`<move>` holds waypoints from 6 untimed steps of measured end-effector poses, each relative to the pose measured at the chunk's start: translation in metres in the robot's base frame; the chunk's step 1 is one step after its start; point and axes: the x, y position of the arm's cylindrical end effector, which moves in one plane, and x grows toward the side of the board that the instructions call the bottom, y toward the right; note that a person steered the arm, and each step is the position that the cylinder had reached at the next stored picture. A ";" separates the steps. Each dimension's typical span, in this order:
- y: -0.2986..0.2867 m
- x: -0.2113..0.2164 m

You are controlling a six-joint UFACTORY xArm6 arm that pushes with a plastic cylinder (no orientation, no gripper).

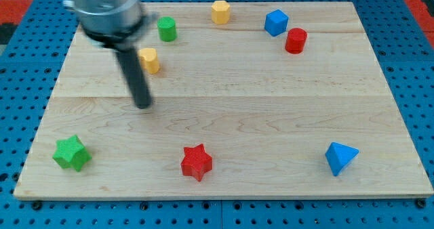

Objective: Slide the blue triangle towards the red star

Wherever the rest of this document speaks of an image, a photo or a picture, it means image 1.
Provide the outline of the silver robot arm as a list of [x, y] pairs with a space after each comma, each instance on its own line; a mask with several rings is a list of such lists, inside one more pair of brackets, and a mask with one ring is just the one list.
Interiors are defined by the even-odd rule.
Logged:
[[158, 19], [140, 0], [64, 0], [76, 13], [84, 33], [101, 47], [125, 51], [146, 34]]

